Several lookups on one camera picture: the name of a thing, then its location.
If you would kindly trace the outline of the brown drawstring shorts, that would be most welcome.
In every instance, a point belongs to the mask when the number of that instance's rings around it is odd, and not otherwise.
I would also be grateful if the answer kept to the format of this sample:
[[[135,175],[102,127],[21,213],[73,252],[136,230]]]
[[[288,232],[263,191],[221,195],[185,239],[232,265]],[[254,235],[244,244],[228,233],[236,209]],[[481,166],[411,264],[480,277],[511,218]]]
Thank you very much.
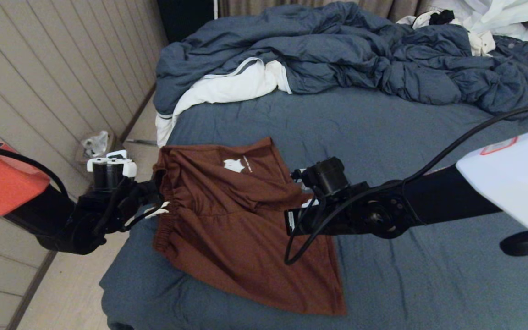
[[[344,316],[335,243],[317,238],[284,263],[284,212],[311,199],[273,140],[160,148],[154,177],[164,196],[154,248],[176,268],[229,294],[291,313]]]

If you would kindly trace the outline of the brown trash bin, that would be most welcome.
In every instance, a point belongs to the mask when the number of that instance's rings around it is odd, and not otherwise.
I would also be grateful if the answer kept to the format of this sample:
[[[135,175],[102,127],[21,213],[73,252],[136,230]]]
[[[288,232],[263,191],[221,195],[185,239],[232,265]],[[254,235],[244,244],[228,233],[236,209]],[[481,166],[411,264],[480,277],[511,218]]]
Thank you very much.
[[[81,151],[82,151],[82,147],[81,147],[81,141],[84,140],[85,138],[87,138],[88,136],[94,134],[94,133],[97,133],[97,132],[92,132],[92,133],[89,133],[89,134],[86,134],[86,136],[84,136],[79,144],[77,145],[77,148],[76,148],[76,152],[75,152],[75,161],[77,161],[77,163],[80,163],[80,164],[86,164],[90,159],[86,159],[84,157],[82,157],[81,155]],[[107,152],[105,154],[103,154],[102,156],[100,157],[96,157],[96,158],[103,158],[103,157],[106,157],[106,155],[110,152],[112,152],[114,149],[115,149],[115,146],[116,146],[116,135],[111,132],[111,131],[108,131],[109,132],[109,148],[107,150]]]

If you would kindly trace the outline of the clear plastic bin bag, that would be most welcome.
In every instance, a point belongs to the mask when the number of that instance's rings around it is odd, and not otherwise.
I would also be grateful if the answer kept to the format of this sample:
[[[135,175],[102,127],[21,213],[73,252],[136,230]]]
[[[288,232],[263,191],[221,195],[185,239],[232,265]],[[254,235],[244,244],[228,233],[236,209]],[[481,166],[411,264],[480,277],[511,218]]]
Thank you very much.
[[[102,156],[109,148],[109,137],[109,132],[106,130],[88,136],[80,142],[82,147],[80,154],[86,159]]]

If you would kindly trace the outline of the blue bed sheet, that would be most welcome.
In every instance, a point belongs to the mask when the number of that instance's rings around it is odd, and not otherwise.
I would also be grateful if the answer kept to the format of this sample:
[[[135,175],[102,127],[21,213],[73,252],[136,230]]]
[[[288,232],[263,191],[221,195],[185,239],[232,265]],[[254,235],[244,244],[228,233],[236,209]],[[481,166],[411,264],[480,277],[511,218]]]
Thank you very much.
[[[271,137],[289,169],[335,156],[351,182],[405,178],[491,114],[379,90],[273,92],[184,111],[174,144],[248,145]],[[506,215],[411,228],[394,240],[338,236],[348,315],[287,313],[229,295],[175,269],[141,221],[103,276],[110,330],[528,330],[528,256],[499,248],[523,227]]]

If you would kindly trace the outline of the crumpled blue duvet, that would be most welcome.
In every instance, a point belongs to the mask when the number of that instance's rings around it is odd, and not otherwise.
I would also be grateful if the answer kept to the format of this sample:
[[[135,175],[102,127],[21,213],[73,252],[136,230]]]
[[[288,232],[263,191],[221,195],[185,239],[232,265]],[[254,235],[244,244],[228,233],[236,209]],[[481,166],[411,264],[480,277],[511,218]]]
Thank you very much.
[[[473,56],[465,28],[413,29],[337,2],[223,17],[171,43],[156,68],[158,113],[172,115],[199,79],[231,72],[248,58],[280,62],[294,94],[376,88],[411,102],[468,103],[495,115],[528,106],[528,65],[505,50]]]

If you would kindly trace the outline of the beige curtain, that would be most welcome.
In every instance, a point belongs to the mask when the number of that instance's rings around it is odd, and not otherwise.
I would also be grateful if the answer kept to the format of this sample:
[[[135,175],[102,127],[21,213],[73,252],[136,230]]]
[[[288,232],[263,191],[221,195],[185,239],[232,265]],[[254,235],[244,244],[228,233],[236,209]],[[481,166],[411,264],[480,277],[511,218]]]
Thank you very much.
[[[435,0],[217,0],[220,17],[258,15],[275,6],[299,4],[321,7],[334,2],[351,2],[360,8],[396,22],[404,16],[424,11]]]

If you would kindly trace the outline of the small black garment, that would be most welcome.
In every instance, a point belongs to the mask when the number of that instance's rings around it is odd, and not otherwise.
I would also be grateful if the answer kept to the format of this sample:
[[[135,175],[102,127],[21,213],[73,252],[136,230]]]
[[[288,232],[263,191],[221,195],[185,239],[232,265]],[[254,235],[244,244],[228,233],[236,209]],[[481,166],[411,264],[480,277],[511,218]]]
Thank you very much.
[[[428,25],[446,25],[451,24],[455,19],[453,10],[444,9],[442,11],[434,11],[431,13]]]

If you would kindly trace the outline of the cream buttoned shirt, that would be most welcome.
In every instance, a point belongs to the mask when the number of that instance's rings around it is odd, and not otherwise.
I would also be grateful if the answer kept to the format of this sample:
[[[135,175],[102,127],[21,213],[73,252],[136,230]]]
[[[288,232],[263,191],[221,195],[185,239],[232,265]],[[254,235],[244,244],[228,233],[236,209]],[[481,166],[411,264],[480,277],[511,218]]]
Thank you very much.
[[[421,13],[418,16],[405,16],[402,19],[396,21],[397,24],[411,26],[414,30],[419,28],[427,27],[429,17],[434,11],[442,11],[444,9],[431,9],[427,12]],[[452,21],[451,25],[458,25],[467,30],[468,39],[471,45],[471,52],[474,56],[484,56],[491,57],[492,52],[496,48],[495,41],[493,40],[493,35],[491,31],[482,31],[477,32],[473,28],[473,23],[468,18],[461,18],[456,14],[455,19]]]

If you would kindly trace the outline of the blue denim garment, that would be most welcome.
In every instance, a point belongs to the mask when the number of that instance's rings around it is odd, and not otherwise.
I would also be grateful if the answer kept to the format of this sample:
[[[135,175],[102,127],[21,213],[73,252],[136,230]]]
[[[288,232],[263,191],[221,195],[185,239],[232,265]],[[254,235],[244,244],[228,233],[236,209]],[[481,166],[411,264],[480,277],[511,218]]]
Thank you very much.
[[[503,58],[513,59],[528,67],[528,42],[512,38],[509,36],[494,35],[496,48],[492,51],[492,55],[499,55]]]

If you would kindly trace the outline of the white crumpled garment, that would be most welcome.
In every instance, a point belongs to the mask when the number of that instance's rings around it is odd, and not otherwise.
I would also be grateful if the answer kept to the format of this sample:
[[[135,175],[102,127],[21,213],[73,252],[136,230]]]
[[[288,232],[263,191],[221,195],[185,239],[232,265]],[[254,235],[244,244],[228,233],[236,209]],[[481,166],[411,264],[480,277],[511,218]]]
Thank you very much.
[[[428,9],[453,11],[455,20],[471,32],[528,42],[528,0],[429,0]]]

